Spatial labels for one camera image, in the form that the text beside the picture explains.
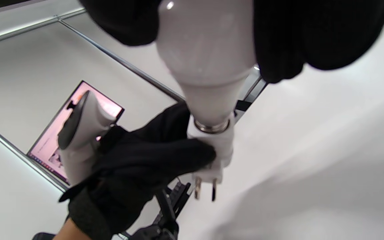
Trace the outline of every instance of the white wall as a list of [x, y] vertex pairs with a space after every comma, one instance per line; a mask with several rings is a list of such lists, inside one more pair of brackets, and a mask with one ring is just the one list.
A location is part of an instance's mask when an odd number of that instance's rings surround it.
[[130, 130], [175, 103], [54, 23], [0, 42], [0, 134], [27, 152], [81, 80], [125, 108]]
[[81, 9], [77, 0], [31, 1], [0, 9], [0, 35], [22, 26], [47, 20], [54, 15]]
[[60, 191], [0, 143], [0, 240], [57, 232], [67, 215]]

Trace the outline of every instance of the white floor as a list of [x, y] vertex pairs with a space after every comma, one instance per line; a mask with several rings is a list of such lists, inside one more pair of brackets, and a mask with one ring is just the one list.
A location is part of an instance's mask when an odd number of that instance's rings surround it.
[[67, 215], [61, 192], [0, 143], [0, 240], [57, 232]]

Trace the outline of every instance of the gloved hand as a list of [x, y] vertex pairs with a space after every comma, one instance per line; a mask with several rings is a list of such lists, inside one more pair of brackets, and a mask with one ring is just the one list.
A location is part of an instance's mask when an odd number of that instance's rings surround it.
[[190, 112], [184, 102], [167, 108], [134, 132], [116, 126], [101, 140], [93, 173], [60, 198], [69, 215], [93, 240], [127, 230], [144, 205], [177, 176], [195, 172], [215, 158], [213, 147], [187, 139]]

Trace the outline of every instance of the white light bulb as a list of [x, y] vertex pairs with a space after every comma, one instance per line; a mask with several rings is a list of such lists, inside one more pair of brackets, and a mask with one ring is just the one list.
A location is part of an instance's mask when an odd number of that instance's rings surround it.
[[173, 5], [174, 5], [174, 2], [169, 2], [167, 4], [167, 9], [170, 10], [173, 7]]

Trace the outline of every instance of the white table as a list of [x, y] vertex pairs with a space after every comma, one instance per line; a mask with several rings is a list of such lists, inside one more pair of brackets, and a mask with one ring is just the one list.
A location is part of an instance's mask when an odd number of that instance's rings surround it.
[[190, 199], [180, 240], [384, 239], [384, 32], [349, 67], [270, 85], [236, 126], [211, 202]]

